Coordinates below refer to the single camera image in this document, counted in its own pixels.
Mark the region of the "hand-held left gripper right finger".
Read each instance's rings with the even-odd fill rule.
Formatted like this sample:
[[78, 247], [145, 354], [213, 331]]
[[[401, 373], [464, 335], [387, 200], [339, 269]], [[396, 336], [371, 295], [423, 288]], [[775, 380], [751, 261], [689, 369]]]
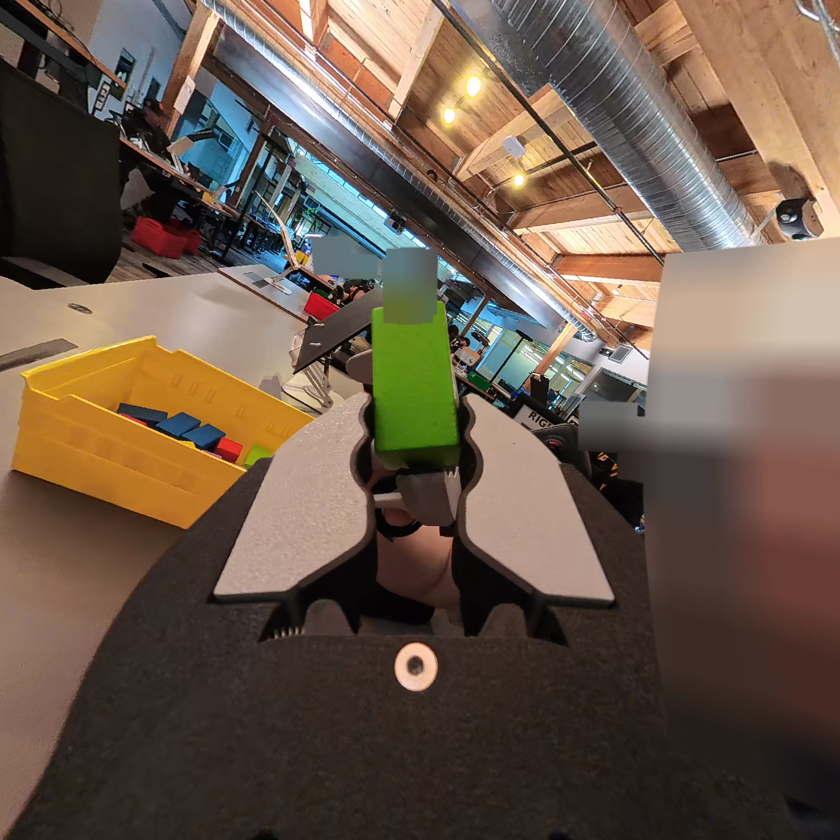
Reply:
[[476, 395], [462, 402], [453, 579], [466, 634], [499, 605], [546, 634], [551, 606], [614, 607], [616, 598], [561, 463], [532, 431]]

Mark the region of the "large spiral ceiling duct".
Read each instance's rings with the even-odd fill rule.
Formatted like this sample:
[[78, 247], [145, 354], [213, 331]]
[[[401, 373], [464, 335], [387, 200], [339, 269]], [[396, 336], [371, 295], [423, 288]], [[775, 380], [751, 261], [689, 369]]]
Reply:
[[551, 85], [678, 247], [754, 244], [747, 208], [616, 2], [474, 2], [462, 15], [515, 81]]

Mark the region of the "framed black white marker sign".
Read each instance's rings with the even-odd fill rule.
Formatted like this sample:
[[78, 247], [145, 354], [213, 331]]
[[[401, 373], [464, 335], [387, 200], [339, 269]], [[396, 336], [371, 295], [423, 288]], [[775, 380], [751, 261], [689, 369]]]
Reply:
[[563, 424], [578, 427], [580, 424], [576, 413], [568, 419], [562, 419], [561, 415], [534, 399], [528, 392], [520, 392], [511, 399], [507, 406], [507, 415], [530, 431]]

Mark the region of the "black tilted board stand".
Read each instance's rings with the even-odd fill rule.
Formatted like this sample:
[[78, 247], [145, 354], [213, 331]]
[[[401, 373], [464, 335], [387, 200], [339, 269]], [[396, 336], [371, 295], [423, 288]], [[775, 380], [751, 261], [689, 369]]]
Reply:
[[290, 350], [294, 375], [281, 387], [290, 403], [312, 416], [326, 413], [333, 406], [325, 372], [332, 354], [371, 326], [372, 312], [382, 303], [383, 289], [371, 290], [296, 336], [297, 344]]

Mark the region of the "yellow plastic bin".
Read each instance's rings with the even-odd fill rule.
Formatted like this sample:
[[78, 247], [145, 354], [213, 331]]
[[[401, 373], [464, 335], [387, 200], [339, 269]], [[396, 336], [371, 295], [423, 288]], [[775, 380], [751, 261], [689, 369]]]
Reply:
[[[255, 461], [312, 417], [153, 336], [51, 361], [22, 373], [12, 468], [186, 529]], [[122, 416], [127, 403], [185, 414], [241, 450], [235, 460]]]

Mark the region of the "white curved board stand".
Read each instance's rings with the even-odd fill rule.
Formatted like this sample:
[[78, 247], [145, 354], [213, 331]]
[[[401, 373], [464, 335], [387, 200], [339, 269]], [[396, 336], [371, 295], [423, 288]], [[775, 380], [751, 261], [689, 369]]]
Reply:
[[287, 226], [285, 225], [285, 223], [281, 220], [278, 213], [274, 210], [273, 206], [268, 204], [268, 202], [263, 198], [262, 195], [257, 193], [256, 197], [264, 205], [264, 207], [268, 211], [268, 213], [271, 216], [273, 216], [273, 218], [275, 219], [276, 224], [279, 228], [280, 238], [281, 238], [283, 248], [285, 250], [286, 257], [287, 257], [287, 263], [288, 263], [287, 267], [283, 271], [281, 271], [281, 273], [276, 277], [275, 280], [272, 280], [271, 283], [273, 285], [277, 286], [277, 284], [280, 281], [285, 280], [285, 279], [291, 277], [292, 275], [298, 273], [298, 274], [306, 277], [310, 282], [313, 282], [315, 284], [319, 284], [320, 283], [320, 277], [318, 275], [316, 275], [315, 273], [313, 273], [309, 268], [304, 266], [300, 262], [300, 260], [298, 259], [297, 251], [295, 250], [295, 248], [292, 245], [292, 240], [291, 240], [291, 235], [289, 233], [289, 230], [288, 230]]

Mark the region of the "person's right hand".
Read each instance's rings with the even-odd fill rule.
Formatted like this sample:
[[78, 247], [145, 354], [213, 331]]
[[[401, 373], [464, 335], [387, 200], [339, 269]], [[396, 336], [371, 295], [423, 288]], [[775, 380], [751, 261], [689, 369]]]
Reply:
[[387, 591], [427, 606], [454, 608], [459, 590], [452, 575], [453, 539], [421, 526], [404, 537], [377, 535], [376, 580]]

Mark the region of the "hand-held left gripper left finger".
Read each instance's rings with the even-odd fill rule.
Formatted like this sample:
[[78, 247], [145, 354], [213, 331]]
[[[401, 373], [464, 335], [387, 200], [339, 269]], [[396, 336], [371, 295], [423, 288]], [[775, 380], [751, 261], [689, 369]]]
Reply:
[[282, 444], [213, 589], [221, 603], [279, 602], [294, 624], [319, 600], [339, 603], [357, 627], [375, 581], [371, 433], [364, 392]]

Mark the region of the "black office chair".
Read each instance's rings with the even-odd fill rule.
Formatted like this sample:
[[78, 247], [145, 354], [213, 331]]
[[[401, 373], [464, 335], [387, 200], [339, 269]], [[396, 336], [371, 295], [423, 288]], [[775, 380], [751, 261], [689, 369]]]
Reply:
[[1, 65], [2, 277], [102, 284], [123, 246], [119, 131]]

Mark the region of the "wooden standing desk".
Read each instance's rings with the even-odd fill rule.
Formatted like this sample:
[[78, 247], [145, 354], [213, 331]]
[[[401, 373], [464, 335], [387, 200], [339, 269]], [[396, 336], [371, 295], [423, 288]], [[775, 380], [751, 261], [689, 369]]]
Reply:
[[125, 91], [128, 83], [107, 68], [74, 34], [62, 18], [59, 5], [59, 2], [2, 2], [2, 26], [89, 88], [99, 88], [105, 78]]

